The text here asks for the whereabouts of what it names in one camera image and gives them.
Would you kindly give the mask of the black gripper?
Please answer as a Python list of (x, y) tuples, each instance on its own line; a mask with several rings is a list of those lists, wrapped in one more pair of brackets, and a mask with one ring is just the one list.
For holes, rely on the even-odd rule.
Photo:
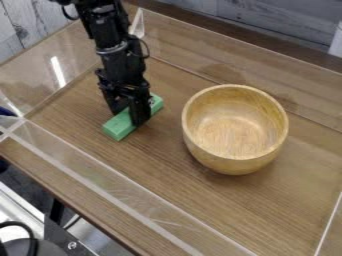
[(100, 89), (114, 115), (130, 105), (132, 125), (142, 126), (151, 118), (150, 85), (144, 79), (146, 55), (139, 42), (96, 43), (103, 70)]

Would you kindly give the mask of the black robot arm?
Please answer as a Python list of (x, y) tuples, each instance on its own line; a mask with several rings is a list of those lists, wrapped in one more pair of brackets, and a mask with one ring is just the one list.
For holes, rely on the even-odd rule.
[(108, 108), (114, 115), (128, 110), (132, 125), (151, 118), (150, 83), (144, 78), (144, 42), (130, 33), (130, 18), (122, 0), (48, 0), (60, 5), (70, 20), (79, 19), (95, 42), (103, 67), (95, 71)]

